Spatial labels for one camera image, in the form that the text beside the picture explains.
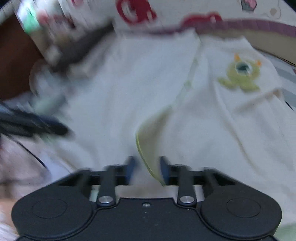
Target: white towel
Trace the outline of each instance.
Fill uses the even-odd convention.
[[[183,100],[140,128],[138,145],[151,171],[161,179],[159,155],[194,170],[214,167],[273,197],[283,211],[282,225],[295,222],[296,115],[276,96],[281,82],[275,68],[244,38],[202,39],[197,61]],[[253,81],[259,90],[219,83],[228,79],[232,63],[252,69],[248,61],[259,65]]]
[[[78,168],[97,170],[137,155],[137,128],[174,101],[199,44],[193,30],[118,37],[89,90],[65,110],[75,139],[59,141],[59,154]]]
[[[229,78],[236,62],[234,73],[257,71],[250,83],[258,90],[243,91],[248,86]],[[245,39],[204,38],[200,45],[193,31],[119,37],[89,91],[70,101],[66,124],[75,137],[58,142],[59,154],[100,170],[138,155],[137,133],[140,154],[159,180],[159,155],[195,170],[214,167],[275,198],[282,224],[295,222],[296,116],[281,100],[279,80]],[[143,169],[132,184],[117,194],[176,196]]]

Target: striped fabric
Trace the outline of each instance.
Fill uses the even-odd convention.
[[[2,24],[14,11],[18,9],[21,0],[10,0],[4,6],[1,5],[0,0],[0,24]]]
[[[296,110],[296,68],[275,56],[262,54],[272,62],[282,78],[285,101]]]

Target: embroidered monster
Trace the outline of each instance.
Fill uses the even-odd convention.
[[[232,62],[227,69],[227,78],[220,77],[218,81],[228,89],[240,87],[243,91],[256,91],[259,86],[254,83],[260,75],[261,62],[248,59],[242,60],[238,54],[234,55]]]

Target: metal screw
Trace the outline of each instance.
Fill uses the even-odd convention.
[[[111,203],[113,201],[113,198],[110,196],[101,196],[99,197],[99,202],[100,203],[104,203],[104,204],[108,204]]]
[[[183,197],[180,197],[180,201],[181,201],[182,203],[189,204],[189,203],[194,202],[194,198],[191,197],[191,196],[183,196]]]

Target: dark wooden surface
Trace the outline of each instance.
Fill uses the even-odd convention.
[[[42,58],[15,15],[0,25],[0,99],[29,90],[33,64]]]

